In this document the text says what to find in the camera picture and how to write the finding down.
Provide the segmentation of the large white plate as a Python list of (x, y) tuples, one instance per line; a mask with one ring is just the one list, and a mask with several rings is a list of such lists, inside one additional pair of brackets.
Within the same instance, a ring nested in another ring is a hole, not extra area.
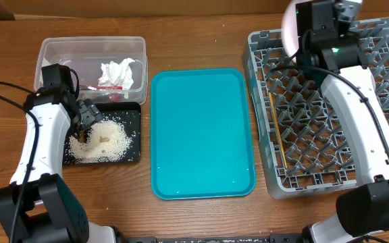
[(292, 0), (284, 12), (281, 24), (282, 46), (287, 56), (294, 55), (299, 49), (299, 36), (297, 32), (296, 5), (305, 0)]

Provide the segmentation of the red snack wrapper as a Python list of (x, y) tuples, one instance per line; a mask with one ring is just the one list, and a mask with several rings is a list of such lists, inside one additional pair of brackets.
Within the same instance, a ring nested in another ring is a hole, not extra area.
[(94, 103), (118, 102), (124, 91), (121, 86), (80, 86), (80, 99), (91, 99)]

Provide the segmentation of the white tissue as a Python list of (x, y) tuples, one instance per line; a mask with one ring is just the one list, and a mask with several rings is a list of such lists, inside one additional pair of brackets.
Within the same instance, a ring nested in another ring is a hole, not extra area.
[(134, 59), (125, 58), (120, 63), (116, 63), (114, 61), (110, 61), (109, 63), (102, 63), (102, 76), (99, 78), (98, 85), (121, 87), (123, 90), (130, 90), (134, 84), (130, 64), (134, 62)]

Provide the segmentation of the brown food scrap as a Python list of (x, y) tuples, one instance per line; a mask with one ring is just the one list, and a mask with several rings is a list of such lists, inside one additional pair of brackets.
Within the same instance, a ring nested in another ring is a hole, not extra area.
[(80, 143), (85, 143), (85, 133), (84, 133), (84, 131), (81, 131), (81, 132), (79, 133), (78, 141), (79, 141)]

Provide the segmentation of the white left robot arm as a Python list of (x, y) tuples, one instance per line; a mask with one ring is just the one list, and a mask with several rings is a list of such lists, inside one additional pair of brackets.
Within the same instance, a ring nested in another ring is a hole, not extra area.
[(69, 130), (102, 120), (90, 100), (30, 94), (24, 104), (27, 132), (18, 167), (0, 188), (0, 223), (10, 242), (115, 242), (112, 227), (88, 220), (62, 179)]

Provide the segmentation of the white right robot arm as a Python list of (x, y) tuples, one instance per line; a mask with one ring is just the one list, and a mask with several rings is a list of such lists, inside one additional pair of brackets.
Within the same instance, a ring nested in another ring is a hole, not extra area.
[(336, 112), (359, 184), (337, 198), (335, 214), (303, 235), (310, 242), (356, 242), (389, 231), (389, 125), (359, 39), (329, 28), (301, 30), (299, 36), (297, 67)]

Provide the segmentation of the grey dishwasher rack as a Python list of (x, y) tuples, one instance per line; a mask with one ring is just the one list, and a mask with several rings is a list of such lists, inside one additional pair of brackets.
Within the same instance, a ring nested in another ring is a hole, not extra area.
[[(352, 31), (375, 78), (375, 93), (389, 123), (389, 18), (355, 22)], [(270, 73), (285, 62), (280, 30), (249, 34), (242, 64), (259, 129), (268, 192), (277, 199), (325, 194), (357, 186), (351, 151), (332, 106), (297, 70)], [(271, 114), (272, 94), (287, 170)]]

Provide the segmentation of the peanut in shell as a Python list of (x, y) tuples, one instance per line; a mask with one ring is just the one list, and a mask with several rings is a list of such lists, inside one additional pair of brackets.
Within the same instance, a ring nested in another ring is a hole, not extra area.
[(100, 139), (99, 139), (99, 142), (101, 142), (101, 143), (103, 143), (103, 142), (109, 142), (110, 141), (110, 139), (108, 138), (108, 137), (100, 137)]

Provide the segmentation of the cooked rice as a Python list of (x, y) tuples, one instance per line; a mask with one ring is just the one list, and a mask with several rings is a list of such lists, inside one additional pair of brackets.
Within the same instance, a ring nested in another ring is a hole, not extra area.
[[(100, 121), (85, 133), (85, 143), (70, 137), (68, 155), (76, 163), (116, 162), (134, 146), (137, 132), (127, 132), (124, 124), (112, 120)], [(108, 137), (109, 142), (99, 142), (100, 137)]]

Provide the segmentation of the black tray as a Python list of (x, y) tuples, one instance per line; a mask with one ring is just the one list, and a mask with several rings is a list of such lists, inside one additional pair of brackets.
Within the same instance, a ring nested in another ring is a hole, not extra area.
[[(128, 150), (128, 153), (122, 159), (116, 162), (106, 163), (131, 163), (140, 159), (141, 152), (141, 108), (138, 103), (102, 103), (97, 105), (98, 110), (103, 114), (103, 120), (112, 120), (124, 124), (127, 132), (137, 132), (138, 136), (134, 139), (134, 146)], [(75, 159), (68, 155), (68, 142), (71, 136), (66, 138), (64, 146), (63, 164), (64, 165), (86, 165), (99, 163), (76, 163)]]

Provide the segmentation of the clear plastic bin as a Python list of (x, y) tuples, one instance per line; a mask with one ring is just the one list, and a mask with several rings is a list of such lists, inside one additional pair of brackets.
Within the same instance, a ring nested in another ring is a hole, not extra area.
[(47, 38), (41, 45), (35, 70), (34, 89), (43, 86), (41, 68), (52, 64), (66, 65), (80, 79), (80, 85), (98, 86), (102, 76), (101, 64), (125, 58), (130, 64), (134, 84), (118, 102), (145, 103), (148, 88), (146, 43), (140, 36), (77, 36)]

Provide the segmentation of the teal serving tray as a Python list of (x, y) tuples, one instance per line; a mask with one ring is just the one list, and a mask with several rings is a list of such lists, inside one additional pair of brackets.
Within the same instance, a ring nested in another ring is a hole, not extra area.
[(162, 200), (246, 196), (256, 185), (246, 84), (234, 68), (151, 82), (151, 187)]

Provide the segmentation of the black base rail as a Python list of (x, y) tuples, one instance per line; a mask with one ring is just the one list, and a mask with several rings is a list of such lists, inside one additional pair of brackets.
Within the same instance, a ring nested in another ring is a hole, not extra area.
[(313, 243), (304, 234), (270, 234), (269, 236), (222, 237), (222, 238), (156, 238), (127, 237), (119, 230), (115, 233), (118, 243)]

